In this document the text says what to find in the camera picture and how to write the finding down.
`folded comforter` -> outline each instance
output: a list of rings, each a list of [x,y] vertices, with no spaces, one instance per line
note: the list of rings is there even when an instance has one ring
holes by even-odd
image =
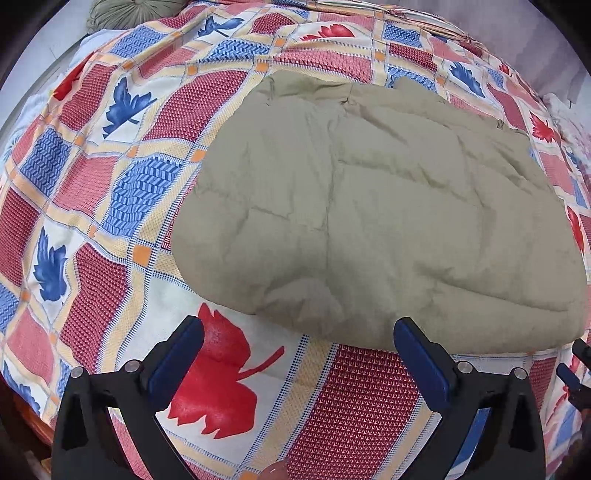
[[[389,350],[412,316],[452,353],[560,346],[586,276],[529,147],[406,78],[276,72],[207,151],[175,261],[202,297],[334,342]]]

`bedspread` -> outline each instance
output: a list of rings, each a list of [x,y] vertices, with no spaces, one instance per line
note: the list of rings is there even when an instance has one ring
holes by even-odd
[[[118,369],[198,314],[216,342],[158,419],[199,478],[251,480],[286,457],[297,480],[397,478],[439,419],[398,355],[207,302],[170,251],[207,147],[245,95],[280,69],[384,87],[407,76],[458,108],[528,132],[532,161],[564,199],[588,265],[583,177],[535,92],[484,48],[383,9],[196,2],[89,56],[10,147],[0,180],[2,375],[54,425],[73,367]],[[568,347],[461,358],[484,371],[530,372],[552,473],[580,426],[553,375],[557,361],[584,375]],[[117,412],[114,423],[147,478]],[[462,450],[451,478],[472,451]]]

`metal screw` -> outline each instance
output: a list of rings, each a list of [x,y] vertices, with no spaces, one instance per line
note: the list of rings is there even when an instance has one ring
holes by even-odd
[[[472,366],[472,364],[470,362],[458,362],[457,369],[460,372],[462,372],[463,374],[469,374],[469,373],[472,373],[472,370],[474,370],[474,367]]]
[[[139,363],[139,360],[130,360],[123,366],[123,368],[127,373],[132,374],[133,372],[137,372],[139,370],[140,365],[141,364]]]
[[[70,376],[72,378],[78,378],[78,377],[81,377],[83,373],[84,373],[84,369],[82,367],[75,367],[70,372]]]
[[[516,368],[513,370],[513,374],[520,380],[525,380],[527,378],[527,372],[522,368]]]

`blue gripper pad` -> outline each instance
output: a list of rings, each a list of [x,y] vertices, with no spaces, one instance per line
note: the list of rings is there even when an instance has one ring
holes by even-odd
[[[147,372],[146,393],[155,411],[165,410],[201,350],[204,330],[201,320],[187,316],[168,340],[157,343],[146,357],[155,362]]]
[[[452,358],[441,345],[430,342],[409,317],[394,325],[394,346],[429,409],[445,411],[456,384]]]

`green round pillow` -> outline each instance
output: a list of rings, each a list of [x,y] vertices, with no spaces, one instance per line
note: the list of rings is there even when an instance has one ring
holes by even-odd
[[[90,33],[104,28],[126,30],[138,25],[177,15],[187,0],[95,0],[90,7]]]

